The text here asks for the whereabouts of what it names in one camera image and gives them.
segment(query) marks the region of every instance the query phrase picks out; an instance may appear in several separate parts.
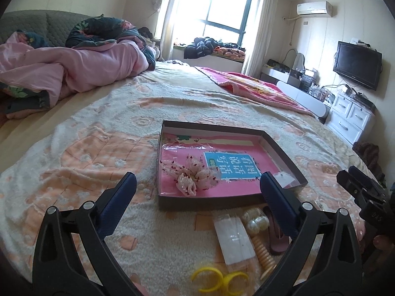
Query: blue label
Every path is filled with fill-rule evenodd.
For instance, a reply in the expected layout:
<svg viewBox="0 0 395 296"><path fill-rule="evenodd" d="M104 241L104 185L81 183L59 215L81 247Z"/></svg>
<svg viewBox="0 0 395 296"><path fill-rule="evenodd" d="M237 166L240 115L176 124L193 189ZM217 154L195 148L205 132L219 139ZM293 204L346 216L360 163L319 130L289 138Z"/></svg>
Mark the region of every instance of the blue label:
<svg viewBox="0 0 395 296"><path fill-rule="evenodd" d="M208 166L217 166L221 170L221 179L255 179L261 172L250 155L228 152L205 152Z"/></svg>

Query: window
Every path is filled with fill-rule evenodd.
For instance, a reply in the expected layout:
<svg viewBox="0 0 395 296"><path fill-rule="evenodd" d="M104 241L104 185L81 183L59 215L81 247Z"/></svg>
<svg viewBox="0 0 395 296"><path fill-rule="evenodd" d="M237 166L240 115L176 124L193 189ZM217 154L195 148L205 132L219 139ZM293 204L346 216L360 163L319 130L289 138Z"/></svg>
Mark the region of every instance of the window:
<svg viewBox="0 0 395 296"><path fill-rule="evenodd" d="M196 37L242 44L251 0L180 0L174 37L190 44Z"/></svg>

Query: box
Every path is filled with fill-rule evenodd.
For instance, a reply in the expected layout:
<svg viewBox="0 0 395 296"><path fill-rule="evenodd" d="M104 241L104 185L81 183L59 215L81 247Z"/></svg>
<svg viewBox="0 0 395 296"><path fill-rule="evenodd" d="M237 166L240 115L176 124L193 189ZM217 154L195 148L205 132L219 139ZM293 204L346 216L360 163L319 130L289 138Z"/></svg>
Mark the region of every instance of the box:
<svg viewBox="0 0 395 296"><path fill-rule="evenodd" d="M183 165L188 155L222 171L218 185L197 190L195 197L184 196L160 163L174 161ZM161 210L215 210L264 203L259 179L266 171L283 188L297 191L307 185L301 171L266 132L247 128L163 121L157 164Z"/></svg>

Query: blue gripper pad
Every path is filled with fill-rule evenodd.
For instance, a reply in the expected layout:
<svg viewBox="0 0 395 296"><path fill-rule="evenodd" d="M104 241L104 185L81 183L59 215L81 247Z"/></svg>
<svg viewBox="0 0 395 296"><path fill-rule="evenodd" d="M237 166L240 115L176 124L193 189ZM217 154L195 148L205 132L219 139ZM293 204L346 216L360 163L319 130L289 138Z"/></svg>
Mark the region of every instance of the blue gripper pad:
<svg viewBox="0 0 395 296"><path fill-rule="evenodd" d="M127 206L136 193L136 189L137 179L131 172L126 173L115 188L108 189L109 191L114 191L114 193L96 220L96 230L100 239L103 240L104 237L113 234Z"/></svg>
<svg viewBox="0 0 395 296"><path fill-rule="evenodd" d="M298 230L298 214L295 211L295 205L300 205L296 196L292 192L286 193L287 189L282 189L277 180L270 172L265 172L261 176L260 188L266 203L269 205L271 212L281 231L284 235L296 238Z"/></svg>

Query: sheer curtain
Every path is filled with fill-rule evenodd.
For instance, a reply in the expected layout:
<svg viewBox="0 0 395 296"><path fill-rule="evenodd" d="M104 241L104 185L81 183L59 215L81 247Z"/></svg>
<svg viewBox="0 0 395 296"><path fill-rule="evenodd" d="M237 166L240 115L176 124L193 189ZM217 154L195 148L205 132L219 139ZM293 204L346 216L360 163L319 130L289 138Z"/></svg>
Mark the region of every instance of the sheer curtain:
<svg viewBox="0 0 395 296"><path fill-rule="evenodd" d="M242 74L259 78L262 61L269 48L278 0L258 0L251 33L246 36L246 57Z"/></svg>
<svg viewBox="0 0 395 296"><path fill-rule="evenodd" d="M158 15L155 38L160 38L160 52L163 60L170 60L174 44L174 24L179 0L162 0Z"/></svg>

